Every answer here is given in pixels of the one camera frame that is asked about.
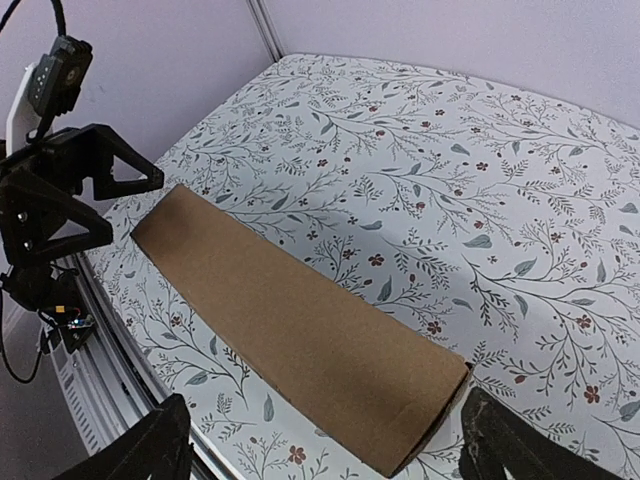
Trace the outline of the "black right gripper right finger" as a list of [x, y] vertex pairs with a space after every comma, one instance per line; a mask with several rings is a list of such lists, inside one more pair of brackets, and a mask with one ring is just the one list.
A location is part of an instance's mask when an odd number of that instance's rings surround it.
[[499, 400], [473, 387], [461, 409], [463, 479], [615, 479], [536, 431]]

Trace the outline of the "brown cardboard box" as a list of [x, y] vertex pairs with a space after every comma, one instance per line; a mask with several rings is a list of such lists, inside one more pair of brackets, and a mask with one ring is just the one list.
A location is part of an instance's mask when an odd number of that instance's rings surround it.
[[132, 238], [199, 317], [302, 415], [385, 477], [434, 435], [464, 359], [185, 186]]

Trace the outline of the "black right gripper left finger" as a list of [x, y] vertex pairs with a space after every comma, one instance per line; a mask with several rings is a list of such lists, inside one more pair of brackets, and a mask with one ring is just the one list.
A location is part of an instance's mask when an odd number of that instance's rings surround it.
[[184, 397], [172, 394], [125, 434], [55, 480], [188, 479], [193, 446]]

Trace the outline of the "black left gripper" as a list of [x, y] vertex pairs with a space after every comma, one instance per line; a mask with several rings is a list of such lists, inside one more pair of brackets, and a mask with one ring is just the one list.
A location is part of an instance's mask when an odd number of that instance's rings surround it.
[[[139, 177], [116, 179], [116, 161]], [[98, 201], [164, 185], [164, 172], [103, 124], [65, 128], [1, 161], [1, 238], [10, 265], [1, 284], [28, 311], [75, 307], [76, 272], [55, 262], [113, 241], [111, 224], [71, 196], [87, 178]]]

